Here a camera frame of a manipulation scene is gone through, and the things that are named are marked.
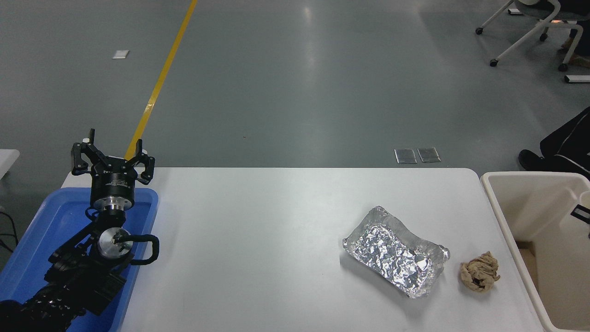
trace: foil tray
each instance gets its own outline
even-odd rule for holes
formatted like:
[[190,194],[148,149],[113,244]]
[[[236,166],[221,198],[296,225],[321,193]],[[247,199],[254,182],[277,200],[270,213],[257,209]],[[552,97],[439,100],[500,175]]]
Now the foil tray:
[[447,248],[414,235],[381,206],[365,216],[342,246],[410,298],[428,295],[450,258]]

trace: robotic arm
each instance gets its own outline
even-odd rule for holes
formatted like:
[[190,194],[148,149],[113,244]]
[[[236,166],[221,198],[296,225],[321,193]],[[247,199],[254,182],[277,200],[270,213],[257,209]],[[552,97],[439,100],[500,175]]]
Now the robotic arm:
[[[84,154],[91,162],[82,158]],[[71,150],[72,174],[90,174],[92,187],[86,216],[91,222],[61,245],[50,257],[45,274],[47,285],[24,304],[0,302],[0,326],[8,332],[66,331],[72,320],[90,311],[100,315],[125,279],[120,275],[129,265],[147,265],[158,258],[159,241],[154,235],[131,235],[124,230],[125,211],[135,204],[135,181],[149,184],[154,157],[142,150],[138,139],[131,160],[105,156],[94,146],[94,129]],[[138,174],[135,166],[142,164]],[[152,256],[133,259],[136,242],[151,242]]]

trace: blue tray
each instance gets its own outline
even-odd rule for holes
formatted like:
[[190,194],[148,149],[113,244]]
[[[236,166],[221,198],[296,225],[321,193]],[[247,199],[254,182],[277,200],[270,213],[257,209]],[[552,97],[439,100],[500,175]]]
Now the blue tray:
[[[62,188],[43,201],[29,228],[0,274],[0,300],[20,303],[31,298],[47,284],[43,280],[51,264],[49,256],[66,240],[90,223],[84,210],[90,205],[90,188]],[[135,206],[126,212],[123,228],[131,234],[148,234],[158,209],[158,195],[148,188],[135,189]],[[133,246],[141,258],[146,243]],[[125,286],[100,316],[92,313],[76,318],[68,332],[118,331],[127,311],[139,266],[130,266],[121,274]]]

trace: crumpled paper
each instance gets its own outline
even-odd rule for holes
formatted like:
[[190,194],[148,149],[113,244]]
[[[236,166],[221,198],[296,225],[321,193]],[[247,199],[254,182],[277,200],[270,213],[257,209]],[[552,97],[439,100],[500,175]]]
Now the crumpled paper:
[[486,252],[467,263],[461,263],[461,281],[470,290],[485,293],[500,279],[497,271],[498,260],[490,252]]

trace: plastic bin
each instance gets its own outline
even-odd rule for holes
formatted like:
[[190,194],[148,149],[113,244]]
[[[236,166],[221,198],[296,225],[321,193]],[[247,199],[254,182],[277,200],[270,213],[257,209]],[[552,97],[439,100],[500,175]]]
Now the plastic bin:
[[[90,204],[90,188],[62,188],[51,193],[33,218],[29,228],[0,274],[0,301],[20,303],[31,298],[47,282],[43,276],[51,263],[49,256],[66,240],[90,223],[84,210]],[[135,189],[135,206],[126,212],[124,228],[131,234],[147,234],[152,230],[158,209],[158,195],[149,188]],[[146,249],[145,243],[133,246],[137,258]],[[92,313],[76,318],[68,332],[116,332],[123,322],[133,284],[140,266],[127,267],[123,289],[100,316]]]
[[[588,180],[572,173],[490,172],[481,182],[543,328],[590,331],[590,226],[570,216],[590,190]],[[517,241],[532,244],[538,291]]]

